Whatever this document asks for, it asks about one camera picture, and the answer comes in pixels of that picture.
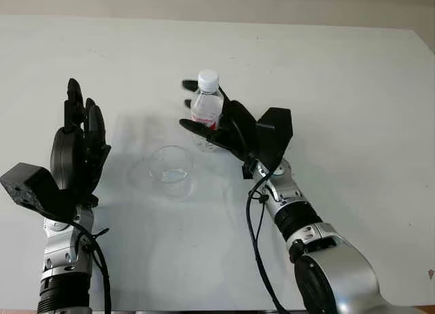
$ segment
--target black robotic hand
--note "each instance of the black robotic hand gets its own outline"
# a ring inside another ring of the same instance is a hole
[[[92,99],[83,104],[78,82],[68,82],[65,123],[58,129],[51,154],[51,173],[42,167],[19,163],[0,177],[0,183],[19,205],[62,222],[72,220],[75,206],[94,207],[92,195],[110,151],[100,108]]]
[[[183,88],[195,92],[198,82],[184,80]],[[269,108],[257,121],[238,101],[224,96],[222,117],[217,130],[189,119],[179,123],[191,132],[200,135],[212,144],[222,147],[243,161],[243,177],[252,178],[254,166],[259,160],[268,170],[273,170],[281,162],[284,151],[293,136],[292,115],[289,109]],[[184,101],[190,108],[191,100]]]

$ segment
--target bottle label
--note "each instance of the bottle label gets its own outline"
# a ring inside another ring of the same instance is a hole
[[[194,114],[192,114],[192,120],[194,122],[200,122],[201,124],[204,124],[205,126],[211,128],[213,130],[217,130],[218,129],[219,119],[217,119],[217,120],[210,120],[210,119],[205,119],[205,118],[198,118]]]

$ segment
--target cup rim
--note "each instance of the cup rim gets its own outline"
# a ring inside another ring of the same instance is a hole
[[[150,175],[151,178],[154,178],[155,180],[162,182],[164,184],[176,184],[179,183],[180,181],[185,180],[186,178],[188,178],[190,176],[190,174],[192,173],[192,169],[193,169],[193,157],[191,155],[191,153],[189,152],[189,150],[187,150],[186,148],[179,146],[179,145],[164,145],[160,148],[158,148],[157,150],[153,151],[151,153],[151,155],[149,156],[149,158],[152,158],[153,156],[155,156],[158,152],[164,150],[164,149],[171,149],[171,148],[175,148],[175,149],[179,149],[181,151],[184,152],[184,154],[186,155],[186,158],[189,160],[189,171],[187,172],[187,175],[179,178],[175,181],[164,181],[161,178],[156,177],[155,175],[152,174],[152,170],[151,170],[151,162],[148,162],[148,174]]]

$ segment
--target cable connector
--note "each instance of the cable connector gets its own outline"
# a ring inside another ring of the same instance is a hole
[[[258,202],[260,204],[264,204],[265,202],[267,202],[268,199],[269,199],[269,195],[268,194],[261,194],[261,196],[258,197]]]

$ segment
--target white wall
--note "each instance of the white wall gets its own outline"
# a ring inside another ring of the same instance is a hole
[[[435,50],[434,0],[0,0],[0,14],[395,27]]]

